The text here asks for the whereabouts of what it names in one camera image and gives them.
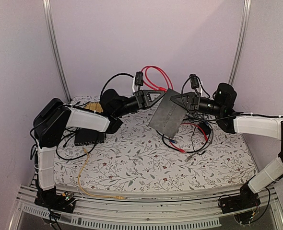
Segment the black network switch box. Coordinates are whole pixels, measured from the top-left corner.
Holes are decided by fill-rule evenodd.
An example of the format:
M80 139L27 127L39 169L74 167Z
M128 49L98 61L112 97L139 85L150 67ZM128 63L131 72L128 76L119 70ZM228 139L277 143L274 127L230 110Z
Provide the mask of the black network switch box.
M169 138L174 138L186 114L186 109L171 101L172 96L180 94L168 89L149 122L149 127Z

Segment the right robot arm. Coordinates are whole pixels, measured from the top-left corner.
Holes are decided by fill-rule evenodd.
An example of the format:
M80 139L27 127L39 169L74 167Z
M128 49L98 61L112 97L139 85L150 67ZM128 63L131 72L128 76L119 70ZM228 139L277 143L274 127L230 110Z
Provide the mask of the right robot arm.
M245 182L239 195L224 198L221 205L236 204L240 209L258 205L258 193L283 178L283 115L245 114L233 109L236 92L217 90L214 98L204 98L198 93L172 96L171 101L185 108L189 113L199 112L213 115L219 128L229 134L256 136L258 140L270 139L279 142L274 157L263 169Z

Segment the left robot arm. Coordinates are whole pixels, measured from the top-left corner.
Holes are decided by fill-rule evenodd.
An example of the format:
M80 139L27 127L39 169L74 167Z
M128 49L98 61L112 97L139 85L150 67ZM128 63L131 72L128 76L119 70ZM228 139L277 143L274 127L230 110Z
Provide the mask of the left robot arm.
M165 91L139 90L132 97L120 96L108 89L100 97L102 112L79 108L52 99L33 121L30 133L37 146L39 188L44 190L40 199L49 208L59 204L59 197L50 189L55 187L54 158L63 133L68 127L84 128L97 133L114 134L122 125L124 115L146 110L163 98Z

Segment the black ethernet cable teal boot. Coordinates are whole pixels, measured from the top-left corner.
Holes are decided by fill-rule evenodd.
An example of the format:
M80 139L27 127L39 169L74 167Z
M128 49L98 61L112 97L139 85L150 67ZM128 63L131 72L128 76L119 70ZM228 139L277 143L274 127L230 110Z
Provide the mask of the black ethernet cable teal boot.
M201 121L195 121L189 118L184 119L174 138L169 138L159 132L157 133L161 136L163 144L172 150L180 153L202 155L209 145L212 133L209 136L205 136L201 133L198 130L199 123L201 123Z

